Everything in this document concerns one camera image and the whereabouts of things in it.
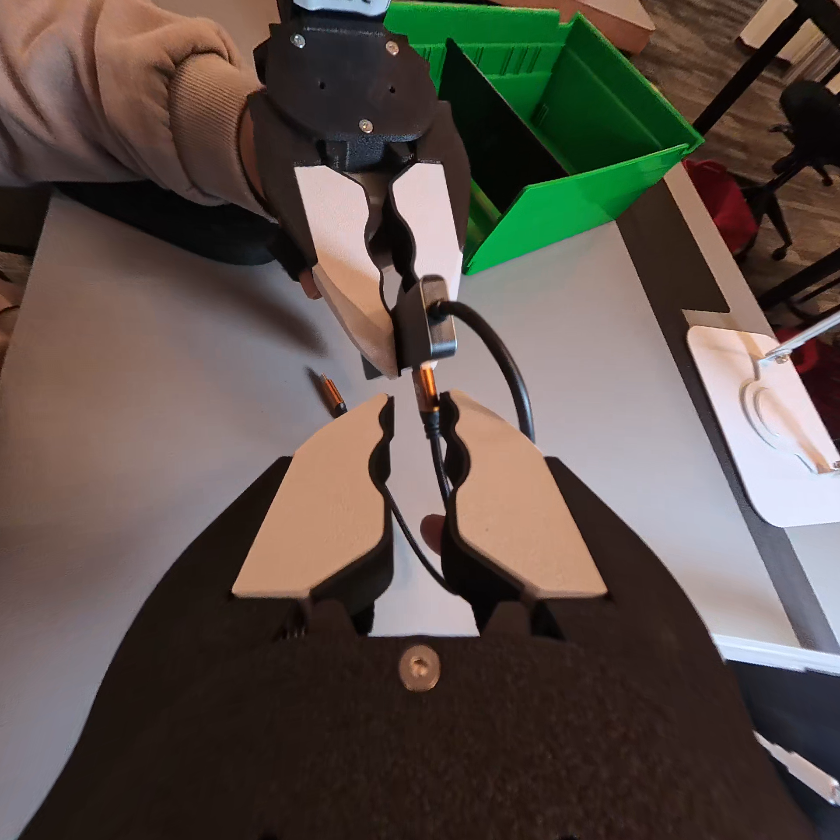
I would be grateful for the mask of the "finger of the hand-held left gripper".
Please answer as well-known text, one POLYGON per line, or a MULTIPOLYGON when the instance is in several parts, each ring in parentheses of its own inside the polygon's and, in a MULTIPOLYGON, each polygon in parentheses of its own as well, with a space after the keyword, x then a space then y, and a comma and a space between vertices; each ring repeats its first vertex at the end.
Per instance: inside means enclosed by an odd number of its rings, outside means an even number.
POLYGON ((391 213, 393 265, 404 282, 441 277, 457 292, 463 246, 443 165, 414 163, 399 174, 391 183, 391 213))
POLYGON ((371 206, 364 186, 322 164, 298 166, 295 176, 316 256, 316 287, 366 361, 384 377, 398 378, 382 271, 369 250, 371 206))

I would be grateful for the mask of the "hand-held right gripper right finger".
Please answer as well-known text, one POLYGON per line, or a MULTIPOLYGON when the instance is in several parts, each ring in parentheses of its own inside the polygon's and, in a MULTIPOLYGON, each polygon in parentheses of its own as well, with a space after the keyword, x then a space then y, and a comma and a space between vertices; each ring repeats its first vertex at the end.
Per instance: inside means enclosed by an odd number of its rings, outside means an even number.
POLYGON ((607 592, 541 450, 460 390, 440 397, 458 550, 536 601, 607 592))

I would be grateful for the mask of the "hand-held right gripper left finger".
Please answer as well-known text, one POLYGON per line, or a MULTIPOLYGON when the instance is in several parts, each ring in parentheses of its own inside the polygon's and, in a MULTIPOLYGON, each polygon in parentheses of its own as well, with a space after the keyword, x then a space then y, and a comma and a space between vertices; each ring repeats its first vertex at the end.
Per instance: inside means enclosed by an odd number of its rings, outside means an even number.
POLYGON ((237 598, 374 602, 393 576, 394 401, 331 421, 292 456, 232 587, 237 598))

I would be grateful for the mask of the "small dark grey usb hub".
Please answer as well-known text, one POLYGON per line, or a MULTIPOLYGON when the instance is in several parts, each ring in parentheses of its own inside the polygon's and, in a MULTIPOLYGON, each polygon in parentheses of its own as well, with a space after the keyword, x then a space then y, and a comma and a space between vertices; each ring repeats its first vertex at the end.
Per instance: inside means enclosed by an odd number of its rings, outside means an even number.
POLYGON ((398 370, 419 370, 423 364, 453 357, 457 351, 455 320, 469 327, 485 344, 508 384, 520 431, 532 442, 536 433, 530 395, 507 345, 477 310, 448 298, 440 276, 427 276, 402 291, 392 310, 398 370))

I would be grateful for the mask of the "green plastic bin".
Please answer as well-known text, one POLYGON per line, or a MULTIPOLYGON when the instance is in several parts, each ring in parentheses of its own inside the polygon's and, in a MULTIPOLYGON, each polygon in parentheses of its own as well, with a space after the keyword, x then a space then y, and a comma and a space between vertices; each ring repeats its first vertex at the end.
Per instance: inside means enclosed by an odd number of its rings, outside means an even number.
POLYGON ((446 38, 438 96, 449 102, 472 180, 504 214, 528 186, 568 176, 477 65, 446 38))
POLYGON ((394 2, 385 26, 425 58, 437 93, 452 38, 568 172, 526 187, 505 213, 471 177, 468 276, 617 220, 702 142, 581 14, 394 2))

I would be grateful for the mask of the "black cable orange plugs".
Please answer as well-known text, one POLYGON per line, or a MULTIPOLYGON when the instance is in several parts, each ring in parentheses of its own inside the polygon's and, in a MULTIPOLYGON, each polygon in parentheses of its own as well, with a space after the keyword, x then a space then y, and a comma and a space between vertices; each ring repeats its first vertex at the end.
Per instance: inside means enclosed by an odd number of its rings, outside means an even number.
MULTIPOLYGON (((332 418, 338 418, 346 414, 349 409, 334 382, 324 374, 317 374, 314 371, 308 371, 309 378, 313 383, 315 389, 319 393, 322 403, 329 411, 332 418)), ((423 422, 423 429, 426 438, 430 445, 432 460, 434 464, 434 471, 437 478, 438 489, 443 502, 447 502, 451 489, 448 478, 445 474, 445 459, 442 448, 442 437, 440 434, 439 422, 439 397, 434 378, 433 371, 428 367, 423 367, 412 372, 413 385, 416 397, 416 404, 419 416, 423 422)), ((456 595, 441 573, 438 573, 430 561, 427 559, 425 552, 420 548, 418 541, 413 536, 408 527, 402 512, 396 505, 396 502, 389 490, 385 491, 385 498, 391 509, 391 513, 406 538, 416 558, 425 571, 434 579, 434 581, 444 589, 445 592, 451 595, 456 595)))

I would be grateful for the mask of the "person's left forearm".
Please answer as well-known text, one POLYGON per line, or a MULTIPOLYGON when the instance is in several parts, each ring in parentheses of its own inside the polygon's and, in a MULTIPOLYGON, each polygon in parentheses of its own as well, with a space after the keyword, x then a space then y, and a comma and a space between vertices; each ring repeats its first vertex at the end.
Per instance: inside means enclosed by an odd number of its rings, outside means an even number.
POLYGON ((259 82, 228 33, 153 2, 2 2, 1 182, 148 180, 262 217, 239 151, 259 82))

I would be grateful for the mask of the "person's left hand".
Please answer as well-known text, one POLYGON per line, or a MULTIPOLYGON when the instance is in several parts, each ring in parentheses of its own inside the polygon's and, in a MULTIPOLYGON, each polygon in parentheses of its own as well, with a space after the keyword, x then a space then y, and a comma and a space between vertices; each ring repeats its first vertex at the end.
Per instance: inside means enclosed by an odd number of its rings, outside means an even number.
MULTIPOLYGON (((259 170, 256 157, 256 146, 254 137, 254 124, 249 112, 249 107, 245 106, 239 119, 238 126, 238 152, 242 168, 245 173, 248 187, 255 197, 259 200, 264 208, 268 208, 268 200, 263 191, 261 180, 259 177, 259 170)), ((298 274, 298 282, 306 294, 307 298, 318 300, 322 298, 322 294, 318 289, 312 272, 310 269, 303 269, 298 274)))

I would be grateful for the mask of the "green plastic bin, black divider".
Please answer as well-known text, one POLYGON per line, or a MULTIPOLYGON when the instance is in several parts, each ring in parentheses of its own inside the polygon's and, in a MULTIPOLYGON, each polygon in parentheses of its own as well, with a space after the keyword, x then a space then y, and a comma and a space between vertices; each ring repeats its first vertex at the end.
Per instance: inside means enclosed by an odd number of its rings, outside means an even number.
POLYGON ((568 176, 477 65, 446 38, 438 96, 449 102, 472 180, 504 214, 528 186, 568 176))

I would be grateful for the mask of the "white board stand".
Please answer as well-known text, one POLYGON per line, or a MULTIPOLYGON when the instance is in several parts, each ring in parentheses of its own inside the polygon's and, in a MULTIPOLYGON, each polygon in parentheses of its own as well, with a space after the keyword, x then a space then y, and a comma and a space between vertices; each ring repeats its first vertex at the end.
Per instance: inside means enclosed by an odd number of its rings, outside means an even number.
POLYGON ((839 522, 838 450, 791 360, 838 325, 784 342, 695 325, 687 343, 752 508, 781 529, 839 522))

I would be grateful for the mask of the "cardboard box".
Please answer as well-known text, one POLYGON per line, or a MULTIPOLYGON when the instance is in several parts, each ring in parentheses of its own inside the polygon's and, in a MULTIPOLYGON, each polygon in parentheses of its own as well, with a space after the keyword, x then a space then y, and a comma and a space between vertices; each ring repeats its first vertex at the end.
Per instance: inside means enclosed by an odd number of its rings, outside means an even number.
POLYGON ((614 47, 628 56, 638 56, 648 46, 656 26, 639 1, 579 1, 578 11, 614 47))

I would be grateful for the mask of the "red bag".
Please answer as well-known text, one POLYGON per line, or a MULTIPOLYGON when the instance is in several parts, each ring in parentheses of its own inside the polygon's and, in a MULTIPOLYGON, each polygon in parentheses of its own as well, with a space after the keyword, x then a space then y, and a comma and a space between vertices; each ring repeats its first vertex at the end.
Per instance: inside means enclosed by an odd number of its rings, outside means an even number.
POLYGON ((733 174, 713 160, 682 163, 729 253, 740 257, 753 244, 760 225, 733 174))

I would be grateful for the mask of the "black office chair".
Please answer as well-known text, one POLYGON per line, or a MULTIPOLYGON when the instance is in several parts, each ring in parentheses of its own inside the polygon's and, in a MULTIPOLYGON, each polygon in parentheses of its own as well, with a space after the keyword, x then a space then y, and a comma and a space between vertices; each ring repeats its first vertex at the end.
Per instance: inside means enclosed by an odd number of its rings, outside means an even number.
POLYGON ((773 176, 767 182, 743 191, 756 225, 769 219, 781 239, 771 254, 774 261, 782 261, 793 245, 779 190, 805 169, 813 170, 830 187, 833 178, 827 170, 839 167, 838 94, 816 80, 797 80, 783 90, 779 104, 784 121, 770 126, 768 133, 782 136, 790 148, 772 164, 773 176))

